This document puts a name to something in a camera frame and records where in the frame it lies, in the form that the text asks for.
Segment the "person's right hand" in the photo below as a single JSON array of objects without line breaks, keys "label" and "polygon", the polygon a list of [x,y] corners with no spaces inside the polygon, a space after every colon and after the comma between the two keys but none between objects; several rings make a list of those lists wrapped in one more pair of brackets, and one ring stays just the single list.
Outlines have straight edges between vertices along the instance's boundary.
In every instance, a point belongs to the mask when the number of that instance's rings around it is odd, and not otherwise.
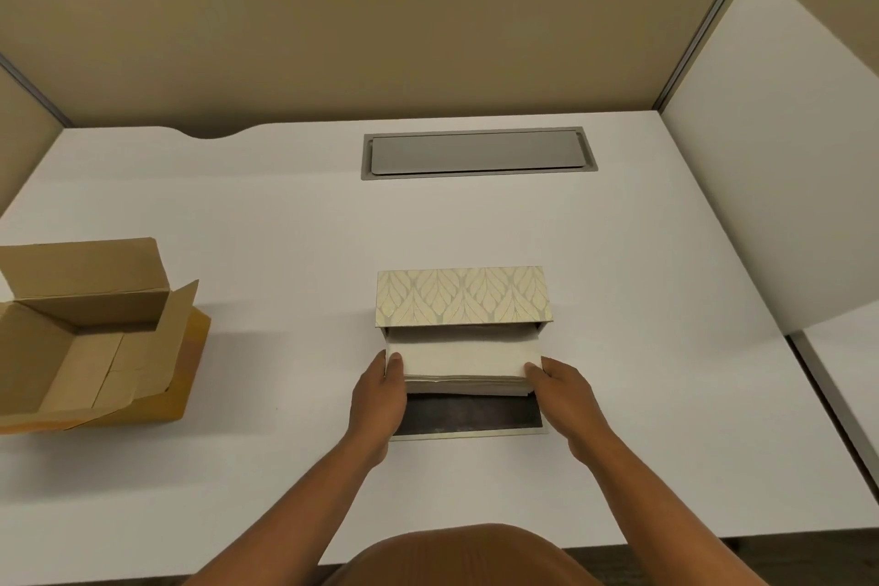
[{"label": "person's right hand", "polygon": [[543,415],[573,456],[593,469],[613,431],[590,383],[578,369],[553,358],[542,358],[540,367],[550,376],[544,388],[533,388]]}]

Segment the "person's left hand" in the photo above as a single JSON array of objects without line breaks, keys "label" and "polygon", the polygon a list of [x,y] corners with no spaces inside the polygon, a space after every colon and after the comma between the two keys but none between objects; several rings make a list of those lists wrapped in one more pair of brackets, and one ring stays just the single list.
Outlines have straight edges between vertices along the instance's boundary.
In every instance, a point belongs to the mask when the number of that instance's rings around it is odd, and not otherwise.
[{"label": "person's left hand", "polygon": [[369,467],[385,458],[407,405],[405,381],[386,381],[386,354],[379,352],[358,379],[344,438]]}]

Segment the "stack of white paper tissues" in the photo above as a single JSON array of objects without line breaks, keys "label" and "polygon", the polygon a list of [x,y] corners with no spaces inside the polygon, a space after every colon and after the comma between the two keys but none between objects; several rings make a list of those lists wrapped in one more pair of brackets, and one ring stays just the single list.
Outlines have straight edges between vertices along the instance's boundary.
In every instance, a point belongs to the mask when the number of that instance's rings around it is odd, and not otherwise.
[{"label": "stack of white paper tissues", "polygon": [[534,323],[386,327],[387,354],[402,357],[406,392],[519,397],[533,391],[527,362],[542,366]]}]

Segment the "person's right forearm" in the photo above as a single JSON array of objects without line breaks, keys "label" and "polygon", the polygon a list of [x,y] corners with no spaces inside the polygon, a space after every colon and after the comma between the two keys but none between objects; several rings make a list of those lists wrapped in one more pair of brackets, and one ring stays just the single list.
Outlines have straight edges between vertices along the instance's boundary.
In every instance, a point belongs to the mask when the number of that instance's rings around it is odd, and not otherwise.
[{"label": "person's right forearm", "polygon": [[768,586],[612,431],[568,443],[653,586]]}]

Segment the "person's left forearm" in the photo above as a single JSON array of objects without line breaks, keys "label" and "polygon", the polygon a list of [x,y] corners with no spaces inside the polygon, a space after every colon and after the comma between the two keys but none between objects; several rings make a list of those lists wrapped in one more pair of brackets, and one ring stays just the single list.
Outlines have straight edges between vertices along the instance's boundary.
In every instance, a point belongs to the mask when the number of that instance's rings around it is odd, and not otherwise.
[{"label": "person's left forearm", "polygon": [[183,586],[304,586],[388,446],[387,438],[346,434]]}]

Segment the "leaf-patterned tissue box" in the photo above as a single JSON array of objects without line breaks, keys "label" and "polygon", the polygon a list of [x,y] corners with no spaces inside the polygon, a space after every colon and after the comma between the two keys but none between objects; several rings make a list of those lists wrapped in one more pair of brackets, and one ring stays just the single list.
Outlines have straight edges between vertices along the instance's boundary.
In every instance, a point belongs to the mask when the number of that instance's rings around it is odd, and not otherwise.
[{"label": "leaf-patterned tissue box", "polygon": [[[541,336],[553,320],[540,266],[378,274],[375,326],[384,337],[386,353],[386,327],[534,323]],[[405,413],[392,436],[396,441],[548,432],[533,391],[524,397],[406,393]]]}]

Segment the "person's brown clothing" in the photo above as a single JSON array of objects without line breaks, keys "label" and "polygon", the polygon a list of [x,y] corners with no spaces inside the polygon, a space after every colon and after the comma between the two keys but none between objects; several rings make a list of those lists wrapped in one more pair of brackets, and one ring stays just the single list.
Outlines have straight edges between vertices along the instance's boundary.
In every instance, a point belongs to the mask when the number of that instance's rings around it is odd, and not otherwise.
[{"label": "person's brown clothing", "polygon": [[323,586],[604,586],[565,551],[512,525],[411,532],[368,547]]}]

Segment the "open brown cardboard box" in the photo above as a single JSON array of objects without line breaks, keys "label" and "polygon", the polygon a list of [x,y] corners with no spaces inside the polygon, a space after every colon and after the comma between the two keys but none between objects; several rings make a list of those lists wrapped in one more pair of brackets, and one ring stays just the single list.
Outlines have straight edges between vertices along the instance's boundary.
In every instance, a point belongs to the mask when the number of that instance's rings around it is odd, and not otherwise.
[{"label": "open brown cardboard box", "polygon": [[155,239],[0,246],[0,436],[174,423],[211,319]]}]

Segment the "white rounded divider panel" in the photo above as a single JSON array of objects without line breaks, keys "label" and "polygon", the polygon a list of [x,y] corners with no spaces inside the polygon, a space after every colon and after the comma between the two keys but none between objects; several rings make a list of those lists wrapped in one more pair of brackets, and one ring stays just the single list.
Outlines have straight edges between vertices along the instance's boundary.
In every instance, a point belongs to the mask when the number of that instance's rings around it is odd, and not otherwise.
[{"label": "white rounded divider panel", "polygon": [[879,74],[798,0],[732,0],[662,117],[783,333],[879,300]]}]

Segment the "grey metal partition post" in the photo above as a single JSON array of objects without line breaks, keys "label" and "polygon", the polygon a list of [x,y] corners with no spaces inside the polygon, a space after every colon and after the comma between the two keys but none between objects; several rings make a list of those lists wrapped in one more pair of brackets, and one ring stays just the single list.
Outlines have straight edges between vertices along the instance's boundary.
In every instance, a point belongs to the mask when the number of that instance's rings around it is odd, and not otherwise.
[{"label": "grey metal partition post", "polygon": [[13,62],[6,58],[2,52],[0,52],[0,68],[6,71],[10,77],[27,93],[29,93],[32,98],[63,128],[70,129],[76,127],[71,119],[66,114],[63,114],[60,108],[58,108],[49,97],[47,97],[32,81],[30,81],[22,71],[17,69]]},{"label": "grey metal partition post", "polygon": [[707,36],[709,35],[709,30],[711,30],[726,2],[727,0],[713,0],[711,5],[709,6],[707,13],[704,15],[702,21],[700,22],[700,25],[695,31],[694,36],[687,45],[671,76],[666,81],[657,99],[655,100],[652,106],[652,109],[654,111],[659,113],[665,111],[667,103],[672,98],[679,82],[685,76],[688,67],[695,59],[695,55],[698,49],[702,46],[703,41],[707,39]]}]

